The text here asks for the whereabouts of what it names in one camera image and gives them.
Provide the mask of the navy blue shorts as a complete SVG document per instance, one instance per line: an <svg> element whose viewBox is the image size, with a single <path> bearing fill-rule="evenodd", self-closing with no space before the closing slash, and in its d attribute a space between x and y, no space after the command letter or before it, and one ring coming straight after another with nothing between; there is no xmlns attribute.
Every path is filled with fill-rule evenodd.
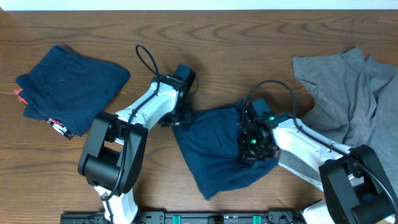
<svg viewBox="0 0 398 224"><path fill-rule="evenodd" d="M250 186L277 166L274 158L245 162L238 148L243 101L193 112L193 121L174 126L182 156L206 200L218 192Z"/></svg>

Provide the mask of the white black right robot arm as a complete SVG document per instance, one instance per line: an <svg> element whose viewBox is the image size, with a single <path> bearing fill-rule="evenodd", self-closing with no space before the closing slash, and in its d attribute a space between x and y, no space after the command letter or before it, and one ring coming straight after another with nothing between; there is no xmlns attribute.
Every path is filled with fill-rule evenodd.
<svg viewBox="0 0 398 224"><path fill-rule="evenodd" d="M280 149L318 172L325 198L302 210L304 223L377 223L397 216L396 194L369 146L339 144L297 118L244 117L240 128L246 160Z"/></svg>

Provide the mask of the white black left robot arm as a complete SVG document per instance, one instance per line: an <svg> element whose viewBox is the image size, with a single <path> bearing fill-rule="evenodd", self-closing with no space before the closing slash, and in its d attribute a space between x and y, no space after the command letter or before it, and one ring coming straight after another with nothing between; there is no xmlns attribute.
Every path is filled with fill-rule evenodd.
<svg viewBox="0 0 398 224"><path fill-rule="evenodd" d="M83 223L132 223L138 213L133 186L141 172L149 131L157 124L181 124L189 109L189 91L196 79L185 75L154 77L147 92L115 114L99 113L91 125L78 163L78 173L94 187L103 213Z"/></svg>

